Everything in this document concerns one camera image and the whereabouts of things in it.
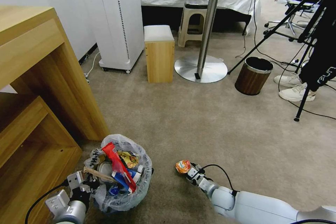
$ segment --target red snack wrapper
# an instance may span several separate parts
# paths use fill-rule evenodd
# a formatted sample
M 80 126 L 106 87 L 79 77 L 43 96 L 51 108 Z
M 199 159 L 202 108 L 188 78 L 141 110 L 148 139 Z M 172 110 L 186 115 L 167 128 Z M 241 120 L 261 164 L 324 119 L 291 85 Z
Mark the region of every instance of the red snack wrapper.
M 181 160 L 180 162 L 176 163 L 175 168 L 179 173 L 187 173 L 191 168 L 190 161 Z
M 112 161 L 112 169 L 116 172 L 119 172 L 125 179 L 125 182 L 130 187 L 130 189 L 134 192 L 137 188 L 134 180 L 131 175 L 128 173 L 128 170 L 120 160 L 120 157 L 117 154 L 116 147 L 113 143 L 108 143 L 106 146 L 102 148 L 102 150 L 106 153 L 106 156 Z

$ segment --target orange snack bag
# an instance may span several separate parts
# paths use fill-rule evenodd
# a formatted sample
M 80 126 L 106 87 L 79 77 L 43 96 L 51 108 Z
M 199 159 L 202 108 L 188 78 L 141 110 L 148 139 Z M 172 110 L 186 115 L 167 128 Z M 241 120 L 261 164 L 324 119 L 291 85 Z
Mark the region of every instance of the orange snack bag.
M 190 161 L 181 160 L 180 162 L 176 163 L 175 168 L 179 173 L 187 173 L 191 168 Z

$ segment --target wooden cabinet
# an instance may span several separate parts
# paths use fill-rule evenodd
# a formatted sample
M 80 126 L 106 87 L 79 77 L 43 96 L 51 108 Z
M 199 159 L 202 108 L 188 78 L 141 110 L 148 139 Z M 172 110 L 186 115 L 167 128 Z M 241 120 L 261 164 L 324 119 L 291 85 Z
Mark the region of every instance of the wooden cabinet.
M 82 151 L 41 97 L 0 93 L 0 117 L 0 223 L 24 223 Z M 42 200 L 29 222 L 45 223 L 48 215 Z
M 109 134 L 54 8 L 0 6 L 0 89 L 8 84 L 41 96 L 75 140 Z
M 0 223 L 24 223 L 30 206 L 73 172 L 75 141 L 109 134 L 54 8 L 0 6 Z M 29 223 L 45 223 L 44 200 Z

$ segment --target table pedestal base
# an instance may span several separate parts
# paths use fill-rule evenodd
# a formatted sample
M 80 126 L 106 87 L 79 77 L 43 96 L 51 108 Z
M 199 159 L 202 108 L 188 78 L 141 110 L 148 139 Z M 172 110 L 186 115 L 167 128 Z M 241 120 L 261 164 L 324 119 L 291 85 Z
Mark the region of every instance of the table pedestal base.
M 197 56 L 183 56 L 175 62 L 175 71 L 184 79 L 199 83 L 217 82 L 223 79 L 228 72 L 222 60 L 207 55 L 201 78 L 196 79 L 197 62 Z

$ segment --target carpet floor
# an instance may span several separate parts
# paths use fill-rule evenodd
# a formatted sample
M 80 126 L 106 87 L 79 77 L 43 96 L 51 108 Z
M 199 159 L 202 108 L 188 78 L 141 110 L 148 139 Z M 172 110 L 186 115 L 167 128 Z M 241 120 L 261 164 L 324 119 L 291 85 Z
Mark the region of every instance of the carpet floor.
M 274 0 L 261 1 L 257 41 L 263 37 L 264 23 L 283 18 L 286 10 Z M 208 54 L 224 59 L 229 69 L 244 50 L 239 29 L 211 35 Z M 199 46 L 199 42 L 188 42 L 185 48 L 176 45 L 175 59 L 198 55 Z M 301 46 L 273 35 L 260 50 L 279 61 L 290 61 Z M 252 47 L 253 32 L 246 36 L 246 52 Z M 83 63 L 84 72 L 96 52 Z M 201 190 L 177 174 L 174 165 L 181 159 L 219 164 L 236 190 L 279 198 L 299 210 L 336 205 L 332 193 L 336 191 L 335 121 L 303 112 L 301 121 L 294 122 L 297 108 L 278 96 L 273 82 L 282 72 L 276 65 L 259 95 L 239 93 L 234 83 L 240 69 L 216 83 L 190 82 L 174 71 L 172 83 L 149 84 L 144 53 L 130 74 L 103 72 L 96 61 L 90 87 L 111 133 L 143 146 L 155 172 L 147 196 L 136 208 L 105 215 L 91 206 L 85 223 L 233 223 L 216 214 Z M 305 109 L 336 117 L 335 97 L 334 90 L 321 87 Z M 80 169 L 100 143 L 79 144 L 83 149 Z M 206 173 L 218 184 L 229 186 L 216 167 Z

